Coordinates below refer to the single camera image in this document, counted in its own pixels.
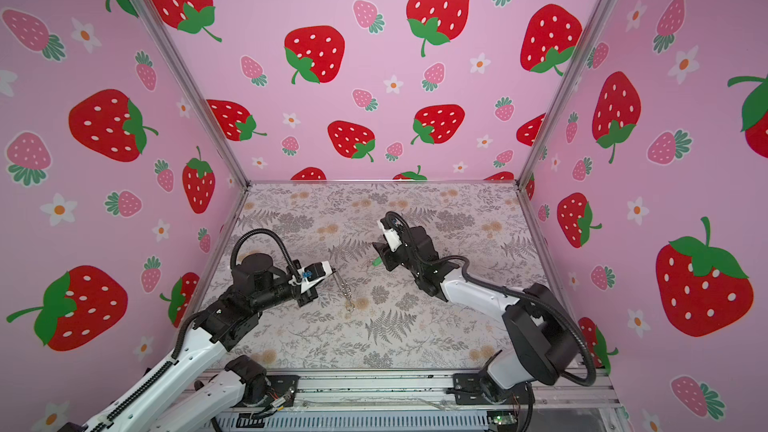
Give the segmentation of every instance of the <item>black cable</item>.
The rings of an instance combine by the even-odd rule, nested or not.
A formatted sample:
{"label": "black cable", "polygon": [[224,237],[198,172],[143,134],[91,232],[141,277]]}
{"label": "black cable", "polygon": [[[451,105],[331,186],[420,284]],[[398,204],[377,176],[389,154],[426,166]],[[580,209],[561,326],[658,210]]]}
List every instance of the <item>black cable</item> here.
{"label": "black cable", "polygon": [[562,328],[566,329],[573,336],[573,338],[576,341],[576,345],[578,346],[579,353],[581,354],[581,357],[584,360],[584,366],[587,368],[586,378],[581,378],[567,371],[563,371],[561,375],[566,379],[570,380],[571,382],[574,382],[575,384],[578,384],[578,385],[582,385],[584,387],[589,387],[590,385],[594,384],[594,381],[597,378],[597,371],[594,368],[594,362],[592,361],[589,348],[587,347],[587,341],[586,339],[584,339],[584,336],[582,335],[579,327],[573,322],[573,319],[571,319],[565,314],[562,314],[559,310],[552,307],[550,304],[544,302],[543,300],[536,297],[535,295],[527,294],[525,292],[517,292],[515,290],[506,288],[501,285],[492,284],[490,282],[485,282],[478,278],[474,278],[469,274],[469,271],[468,271],[469,259],[464,257],[463,255],[447,255],[436,261],[424,260],[424,258],[422,258],[422,256],[418,253],[418,248],[415,246],[416,241],[414,240],[413,235],[411,234],[411,229],[408,226],[408,222],[406,222],[406,220],[402,216],[400,216],[397,212],[392,212],[392,211],[388,212],[384,216],[384,219],[386,222],[388,222],[385,225],[389,225],[391,228],[395,228],[398,230],[401,229],[401,232],[408,237],[408,241],[410,242],[409,246],[413,249],[416,259],[419,260],[422,264],[440,265],[450,260],[461,261],[463,264],[462,276],[464,277],[464,280],[466,280],[467,282],[471,284],[479,285],[480,287],[488,288],[495,292],[499,292],[500,294],[510,295],[512,297],[531,302],[533,304],[538,305],[543,310],[549,312],[552,315],[552,317],[554,317],[554,320],[558,321],[562,326]]}

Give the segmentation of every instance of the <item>pink wallpaper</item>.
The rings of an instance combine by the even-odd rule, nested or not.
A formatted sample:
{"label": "pink wallpaper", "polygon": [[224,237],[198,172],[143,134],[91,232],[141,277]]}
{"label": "pink wallpaper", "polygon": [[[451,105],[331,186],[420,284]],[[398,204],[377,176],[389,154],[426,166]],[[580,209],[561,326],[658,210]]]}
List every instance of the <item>pink wallpaper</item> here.
{"label": "pink wallpaper", "polygon": [[533,205],[634,430],[762,430],[766,0],[619,0]]}
{"label": "pink wallpaper", "polygon": [[238,189],[128,0],[0,16],[2,428],[49,432],[167,353]]}
{"label": "pink wallpaper", "polygon": [[595,0],[152,0],[249,178],[518,175]]}

